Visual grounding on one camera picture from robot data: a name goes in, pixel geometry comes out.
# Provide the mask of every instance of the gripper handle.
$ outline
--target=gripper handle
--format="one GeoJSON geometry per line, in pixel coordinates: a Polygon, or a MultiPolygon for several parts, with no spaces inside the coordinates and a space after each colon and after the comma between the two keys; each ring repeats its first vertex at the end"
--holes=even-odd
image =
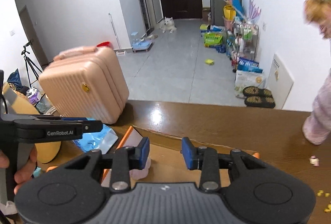
{"type": "Polygon", "coordinates": [[[0,150],[9,158],[9,167],[0,168],[0,203],[14,201],[14,175],[28,161],[34,144],[0,142],[0,150]]]}

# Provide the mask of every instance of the gray floor tile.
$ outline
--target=gray floor tile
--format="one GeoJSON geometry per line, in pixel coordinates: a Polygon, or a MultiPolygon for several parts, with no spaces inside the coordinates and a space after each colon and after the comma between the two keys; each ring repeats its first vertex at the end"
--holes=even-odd
{"type": "Polygon", "coordinates": [[[234,95],[234,82],[224,79],[193,79],[190,103],[244,107],[244,100],[234,95]]]}
{"type": "Polygon", "coordinates": [[[141,51],[118,56],[124,77],[135,77],[150,54],[151,51],[141,51]]]}
{"type": "Polygon", "coordinates": [[[137,77],[169,77],[193,79],[196,55],[151,55],[137,77]]]}
{"type": "Polygon", "coordinates": [[[119,61],[129,99],[244,106],[234,96],[235,74],[224,54],[205,48],[200,20],[175,20],[177,31],[158,34],[149,52],[128,53],[119,61]],[[213,59],[215,64],[205,64],[213,59]]]}
{"type": "Polygon", "coordinates": [[[192,79],[134,77],[129,85],[129,99],[188,103],[191,85],[192,79]]]}
{"type": "Polygon", "coordinates": [[[231,61],[214,48],[205,48],[203,42],[199,45],[197,64],[194,70],[194,78],[198,79],[226,79],[234,81],[236,74],[232,72],[231,61]],[[206,59],[215,61],[214,65],[205,64],[206,59]]]}

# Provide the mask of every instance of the suitcase handle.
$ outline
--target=suitcase handle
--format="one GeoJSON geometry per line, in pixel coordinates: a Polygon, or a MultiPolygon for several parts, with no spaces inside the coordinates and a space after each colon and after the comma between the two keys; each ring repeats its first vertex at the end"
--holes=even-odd
{"type": "Polygon", "coordinates": [[[59,55],[53,58],[53,61],[59,61],[63,59],[68,59],[75,56],[80,56],[88,53],[94,53],[98,50],[97,47],[78,47],[78,48],[71,48],[65,51],[60,52],[59,55]]]}

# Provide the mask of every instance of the slipper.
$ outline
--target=slipper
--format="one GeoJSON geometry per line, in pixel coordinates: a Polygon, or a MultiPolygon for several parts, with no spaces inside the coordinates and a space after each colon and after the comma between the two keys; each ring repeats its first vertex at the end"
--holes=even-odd
{"type": "Polygon", "coordinates": [[[248,107],[275,108],[276,104],[272,97],[250,96],[245,99],[248,107]]]}
{"type": "Polygon", "coordinates": [[[243,95],[246,97],[250,96],[261,96],[261,97],[272,97],[272,93],[267,89],[259,89],[255,86],[249,86],[243,89],[243,95]]]}

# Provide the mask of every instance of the human hand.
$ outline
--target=human hand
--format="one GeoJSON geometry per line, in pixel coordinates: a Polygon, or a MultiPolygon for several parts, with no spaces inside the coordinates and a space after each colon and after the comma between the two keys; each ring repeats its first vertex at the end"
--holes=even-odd
{"type": "MultiPolygon", "coordinates": [[[[17,183],[17,186],[14,189],[15,194],[22,186],[22,184],[24,184],[25,182],[29,181],[32,178],[31,176],[36,168],[36,164],[37,164],[37,149],[34,146],[30,153],[26,165],[23,166],[23,168],[17,171],[14,175],[15,182],[17,183]]],[[[8,166],[9,166],[9,159],[0,150],[0,168],[8,168],[8,166]]]]}

